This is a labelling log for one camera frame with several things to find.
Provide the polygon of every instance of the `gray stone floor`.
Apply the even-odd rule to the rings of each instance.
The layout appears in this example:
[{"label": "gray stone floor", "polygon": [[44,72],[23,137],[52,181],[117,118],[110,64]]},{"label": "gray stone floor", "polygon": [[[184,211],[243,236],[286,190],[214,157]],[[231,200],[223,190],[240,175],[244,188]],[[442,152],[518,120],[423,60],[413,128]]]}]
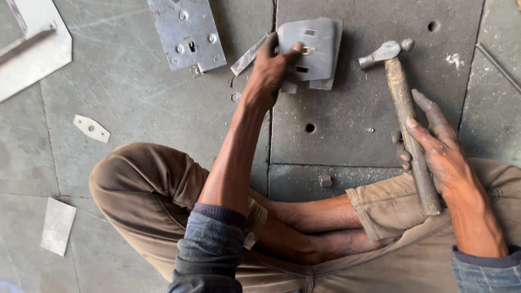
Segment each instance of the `gray stone floor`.
[{"label": "gray stone floor", "polygon": [[[248,69],[234,77],[229,66],[272,30],[274,3],[211,1],[228,66],[198,79],[192,79],[188,69],[170,71],[145,0],[54,3],[73,38],[73,62],[0,103],[0,292],[162,292],[168,283],[95,205],[88,175],[115,147],[134,141],[185,151],[210,168],[237,105],[232,98],[242,92],[251,73]],[[517,80],[520,22],[514,1],[486,0],[479,41]],[[21,36],[17,28],[0,1],[1,47]],[[520,97],[475,53],[460,127],[471,156],[521,165]],[[107,128],[112,133],[109,143],[80,132],[72,124],[75,114]],[[269,167],[269,127],[266,115],[251,179],[253,188],[272,199],[327,198],[401,172]],[[317,187],[316,177],[322,173],[330,173],[336,184],[327,190]],[[65,257],[40,247],[49,196],[78,208]]]}]

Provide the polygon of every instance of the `metal rod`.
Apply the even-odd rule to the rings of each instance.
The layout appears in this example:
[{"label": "metal rod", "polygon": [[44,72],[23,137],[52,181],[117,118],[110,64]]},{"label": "metal rod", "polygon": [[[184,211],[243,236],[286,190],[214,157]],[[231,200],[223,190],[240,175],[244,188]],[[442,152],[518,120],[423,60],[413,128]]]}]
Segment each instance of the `metal rod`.
[{"label": "metal rod", "polygon": [[517,92],[519,92],[521,94],[521,86],[519,85],[519,83],[505,70],[505,68],[503,68],[503,66],[501,65],[501,63],[499,63],[495,58],[494,56],[492,56],[490,54],[490,52],[488,52],[488,50],[481,44],[481,43],[477,43],[476,44],[476,48],[479,49],[479,51],[481,53],[483,53],[483,55],[488,59],[488,61],[490,61],[490,63],[492,63],[492,65],[494,65],[494,67],[499,70],[499,72],[508,80],[508,82],[510,82],[510,84],[517,90]]}]

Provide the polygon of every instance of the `metal nut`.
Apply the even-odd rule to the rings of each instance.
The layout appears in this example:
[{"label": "metal nut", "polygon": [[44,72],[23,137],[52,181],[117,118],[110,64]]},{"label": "metal nut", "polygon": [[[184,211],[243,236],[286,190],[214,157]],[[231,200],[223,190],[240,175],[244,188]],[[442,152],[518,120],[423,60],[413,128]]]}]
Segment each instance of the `metal nut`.
[{"label": "metal nut", "polygon": [[327,186],[331,186],[331,184],[332,184],[331,176],[329,176],[327,174],[318,176],[318,180],[320,181],[320,187],[327,187]]}]

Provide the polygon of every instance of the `khaki trousers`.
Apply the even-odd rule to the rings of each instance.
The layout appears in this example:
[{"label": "khaki trousers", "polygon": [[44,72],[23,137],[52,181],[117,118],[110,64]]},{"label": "khaki trousers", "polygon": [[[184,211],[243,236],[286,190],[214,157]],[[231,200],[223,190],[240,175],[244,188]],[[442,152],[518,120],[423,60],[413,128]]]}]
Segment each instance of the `khaki trousers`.
[{"label": "khaki trousers", "polygon": [[[485,186],[507,244],[521,244],[521,169],[484,159],[469,163]],[[177,241],[208,173],[180,151],[132,143],[99,162],[89,182],[107,219],[171,280]],[[244,292],[457,292],[450,214],[423,217],[408,173],[346,192],[372,240],[402,237],[383,249],[318,265],[288,263],[249,250],[267,216],[251,199],[246,249],[237,269]]]}]

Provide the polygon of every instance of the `hammer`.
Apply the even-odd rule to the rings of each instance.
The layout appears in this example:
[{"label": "hammer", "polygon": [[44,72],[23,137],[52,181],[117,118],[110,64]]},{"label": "hammer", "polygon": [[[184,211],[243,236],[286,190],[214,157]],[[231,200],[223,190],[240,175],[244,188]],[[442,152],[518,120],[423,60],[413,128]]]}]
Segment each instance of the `hammer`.
[{"label": "hammer", "polygon": [[416,193],[420,199],[421,211],[425,215],[434,216],[441,213],[441,204],[425,161],[425,150],[419,142],[408,134],[405,126],[405,122],[409,118],[418,121],[418,114],[414,106],[411,89],[405,77],[405,70],[400,60],[398,60],[398,55],[402,51],[409,52],[413,48],[414,40],[412,39],[405,39],[401,43],[389,41],[382,44],[380,48],[370,55],[359,58],[358,61],[362,70],[368,69],[374,64],[385,63],[387,83],[389,84],[396,114],[398,115],[405,149],[413,157],[411,160],[411,173]]}]

